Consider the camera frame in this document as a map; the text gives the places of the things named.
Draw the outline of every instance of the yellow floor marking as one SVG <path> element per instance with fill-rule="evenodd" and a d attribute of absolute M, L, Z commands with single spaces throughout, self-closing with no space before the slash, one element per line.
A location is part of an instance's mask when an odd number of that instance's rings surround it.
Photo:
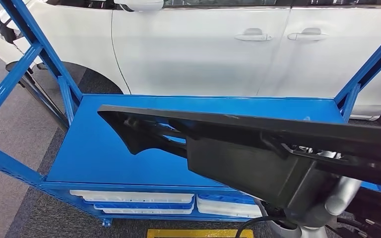
<path fill-rule="evenodd" d="M 148 229 L 147 238 L 234 238 L 237 230 L 157 230 Z M 254 238 L 252 230 L 243 230 L 241 238 Z"/>

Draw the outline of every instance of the white car bumper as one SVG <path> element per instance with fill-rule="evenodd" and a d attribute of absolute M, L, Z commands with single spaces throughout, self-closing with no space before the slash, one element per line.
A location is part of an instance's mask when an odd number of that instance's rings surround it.
<path fill-rule="evenodd" d="M 4 10 L 0 11 L 0 17 L 5 14 Z M 7 42 L 0 36 L 0 59 L 6 64 L 17 62 L 23 56 L 23 53 L 15 46 Z"/>

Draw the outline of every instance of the car window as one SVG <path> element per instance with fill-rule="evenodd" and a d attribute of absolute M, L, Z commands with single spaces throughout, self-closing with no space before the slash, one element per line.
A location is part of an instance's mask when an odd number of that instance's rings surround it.
<path fill-rule="evenodd" d="M 169 6 L 265 6 L 275 5 L 277 0 L 164 0 Z"/>
<path fill-rule="evenodd" d="M 381 5 L 381 0 L 294 0 L 294 6 L 306 5 Z"/>

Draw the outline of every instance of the dark floor mat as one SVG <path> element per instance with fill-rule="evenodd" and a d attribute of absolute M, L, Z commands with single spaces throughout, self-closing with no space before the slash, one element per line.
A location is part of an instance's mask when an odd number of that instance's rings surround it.
<path fill-rule="evenodd" d="M 87 70 L 79 84 L 85 93 L 121 93 L 100 74 Z M 381 126 L 378 121 L 351 120 L 350 123 Z M 57 130 L 38 169 L 46 174 L 63 141 Z M 63 202 L 29 188 L 5 238 L 144 238 L 147 229 L 236 229 L 241 223 L 189 222 L 158 220 L 115 219 L 105 228 L 95 219 Z M 269 238 L 271 232 L 265 223 L 251 228 L 257 238 Z M 329 237 L 338 237 L 328 232 Z"/>

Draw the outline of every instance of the car side mirror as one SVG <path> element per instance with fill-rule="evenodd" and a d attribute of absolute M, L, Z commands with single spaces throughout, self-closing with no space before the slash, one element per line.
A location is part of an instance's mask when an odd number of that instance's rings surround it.
<path fill-rule="evenodd" d="M 134 11 L 158 11 L 163 7 L 163 0 L 114 0 L 116 4 L 125 4 Z"/>

